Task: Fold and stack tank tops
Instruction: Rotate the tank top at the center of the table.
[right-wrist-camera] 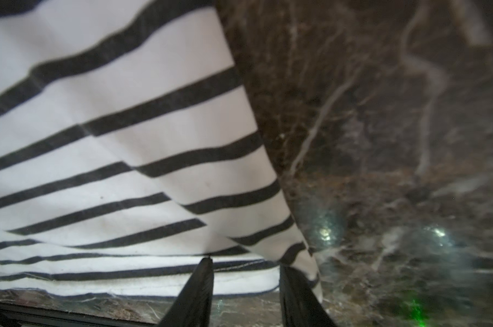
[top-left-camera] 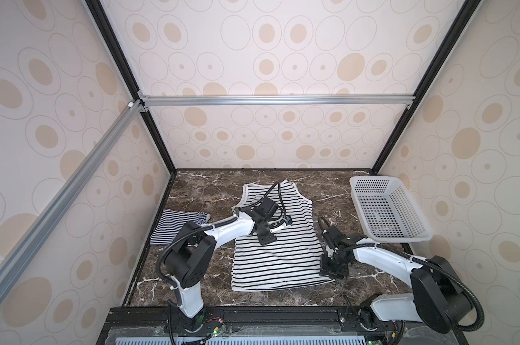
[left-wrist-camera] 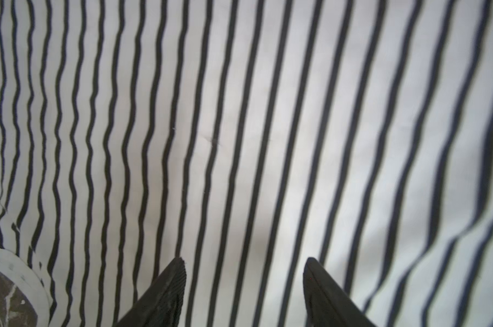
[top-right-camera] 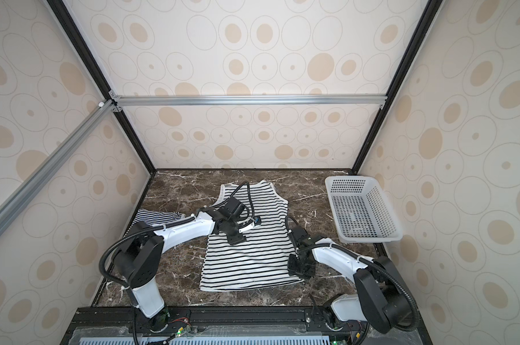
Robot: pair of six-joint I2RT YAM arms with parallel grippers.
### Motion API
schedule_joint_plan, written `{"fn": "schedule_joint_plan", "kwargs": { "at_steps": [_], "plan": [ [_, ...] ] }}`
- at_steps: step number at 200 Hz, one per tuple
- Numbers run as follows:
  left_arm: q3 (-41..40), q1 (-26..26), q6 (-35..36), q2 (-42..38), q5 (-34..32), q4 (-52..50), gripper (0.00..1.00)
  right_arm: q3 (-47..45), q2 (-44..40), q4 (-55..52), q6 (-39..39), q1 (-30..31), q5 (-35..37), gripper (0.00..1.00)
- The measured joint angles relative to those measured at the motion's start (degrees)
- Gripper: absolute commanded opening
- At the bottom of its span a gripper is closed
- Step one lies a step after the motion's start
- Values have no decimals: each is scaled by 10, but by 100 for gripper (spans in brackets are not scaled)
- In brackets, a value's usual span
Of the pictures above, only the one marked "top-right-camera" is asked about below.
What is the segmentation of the black white striped tank top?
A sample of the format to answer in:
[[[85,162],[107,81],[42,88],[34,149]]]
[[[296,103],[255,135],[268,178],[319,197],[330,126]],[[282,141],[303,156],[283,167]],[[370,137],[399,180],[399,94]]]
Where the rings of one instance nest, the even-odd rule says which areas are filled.
[[[224,292],[301,283],[287,269],[289,256],[295,252],[285,226],[288,201],[267,181],[242,187],[235,198],[253,205],[261,224],[245,231],[246,241],[240,244],[228,244],[225,234],[208,237],[200,289]]]

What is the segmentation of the blue white striped tank top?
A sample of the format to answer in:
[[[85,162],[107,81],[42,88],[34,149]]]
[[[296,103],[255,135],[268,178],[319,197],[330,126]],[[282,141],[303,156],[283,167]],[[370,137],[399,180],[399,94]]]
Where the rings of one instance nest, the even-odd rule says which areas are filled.
[[[138,224],[137,229],[141,230],[147,227],[179,221],[184,218],[185,214],[181,214],[180,212],[149,211],[145,208],[140,208],[137,211],[130,228],[132,229],[136,224]]]

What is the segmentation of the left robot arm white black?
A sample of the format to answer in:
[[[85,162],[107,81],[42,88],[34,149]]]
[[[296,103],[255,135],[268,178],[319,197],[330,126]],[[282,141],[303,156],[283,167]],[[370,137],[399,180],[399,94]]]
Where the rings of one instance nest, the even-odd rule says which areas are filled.
[[[148,225],[137,222],[130,233],[112,244],[100,258],[101,275],[128,293],[131,304],[153,319],[165,309],[156,284],[162,255],[179,244],[211,234],[225,236],[235,246],[246,241],[245,231],[261,224],[253,206],[231,197],[219,205],[200,208],[177,221]]]

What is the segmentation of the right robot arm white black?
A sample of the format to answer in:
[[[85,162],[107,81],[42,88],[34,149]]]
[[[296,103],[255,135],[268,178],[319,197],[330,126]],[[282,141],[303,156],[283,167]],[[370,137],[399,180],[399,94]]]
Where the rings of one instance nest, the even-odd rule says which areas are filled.
[[[357,321],[381,334],[392,329],[417,330],[421,322],[418,304],[388,257],[360,255],[329,238],[312,237],[299,226],[287,233],[295,248],[287,263],[291,276],[309,280],[316,275],[317,265],[322,264],[355,286],[353,295],[337,295],[320,309],[329,329],[338,331],[346,323]]]

